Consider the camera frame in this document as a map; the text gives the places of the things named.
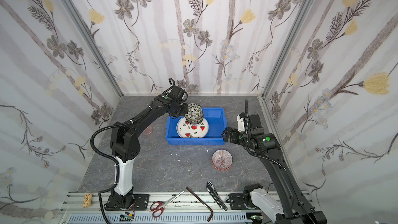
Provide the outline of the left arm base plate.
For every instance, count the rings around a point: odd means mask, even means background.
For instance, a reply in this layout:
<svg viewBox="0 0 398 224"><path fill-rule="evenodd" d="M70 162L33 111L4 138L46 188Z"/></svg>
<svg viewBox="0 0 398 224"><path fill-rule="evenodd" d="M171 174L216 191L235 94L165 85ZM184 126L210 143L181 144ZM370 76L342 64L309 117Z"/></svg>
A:
<svg viewBox="0 0 398 224"><path fill-rule="evenodd" d="M128 194L126 196L113 194L109 196L104 208L107 211L125 211L132 207L131 210L146 211L149 197L149 194Z"/></svg>

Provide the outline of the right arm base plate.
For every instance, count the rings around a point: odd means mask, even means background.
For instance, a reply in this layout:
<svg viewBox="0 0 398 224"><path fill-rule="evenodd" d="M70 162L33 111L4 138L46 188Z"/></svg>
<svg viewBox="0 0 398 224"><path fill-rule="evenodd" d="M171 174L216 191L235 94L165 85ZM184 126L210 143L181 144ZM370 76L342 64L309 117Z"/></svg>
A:
<svg viewBox="0 0 398 224"><path fill-rule="evenodd" d="M241 194L232 193L226 200L226 203L230 206L231 210L264 210L266 205L257 206L252 202L251 194L244 192Z"/></svg>

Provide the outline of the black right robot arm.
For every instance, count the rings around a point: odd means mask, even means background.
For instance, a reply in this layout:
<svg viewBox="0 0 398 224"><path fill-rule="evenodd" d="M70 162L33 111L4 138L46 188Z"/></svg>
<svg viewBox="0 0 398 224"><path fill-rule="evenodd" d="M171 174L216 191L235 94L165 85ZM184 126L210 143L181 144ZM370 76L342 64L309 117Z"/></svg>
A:
<svg viewBox="0 0 398 224"><path fill-rule="evenodd" d="M242 146L249 155L260 159L278 193L278 200L260 184L243 190L244 206L258 208L273 224L325 224L326 216L304 196L284 158L282 147L272 133L266 133L258 115L241 113L237 128L227 127L224 142Z"/></svg>

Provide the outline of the white watermelon plate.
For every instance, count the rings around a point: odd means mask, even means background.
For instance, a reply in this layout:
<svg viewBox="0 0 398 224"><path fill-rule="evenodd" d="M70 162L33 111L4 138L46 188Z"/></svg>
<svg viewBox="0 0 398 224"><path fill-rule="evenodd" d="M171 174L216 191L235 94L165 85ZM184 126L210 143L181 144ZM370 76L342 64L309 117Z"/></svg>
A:
<svg viewBox="0 0 398 224"><path fill-rule="evenodd" d="M185 117L182 117L177 123L177 134L181 138L204 138L209 131L209 123L204 118L198 124L190 124Z"/></svg>

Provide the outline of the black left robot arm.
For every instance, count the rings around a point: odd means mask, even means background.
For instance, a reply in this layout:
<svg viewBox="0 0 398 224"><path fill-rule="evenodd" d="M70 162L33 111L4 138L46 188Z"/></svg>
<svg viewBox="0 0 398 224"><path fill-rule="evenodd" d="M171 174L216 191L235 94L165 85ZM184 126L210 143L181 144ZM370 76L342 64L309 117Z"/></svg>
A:
<svg viewBox="0 0 398 224"><path fill-rule="evenodd" d="M135 117L125 122L115 122L95 131L90 137L90 146L98 155L111 160L115 166L114 184L105 190L98 192L100 210L104 214L106 210L124 210L135 203L132 183L134 160L141 151L139 136L155 120L168 114L178 118L188 112L188 93L171 85L167 90L159 94L149 103L149 106ZM110 148L112 154L108 155L100 151L94 144L98 134L111 130Z"/></svg>

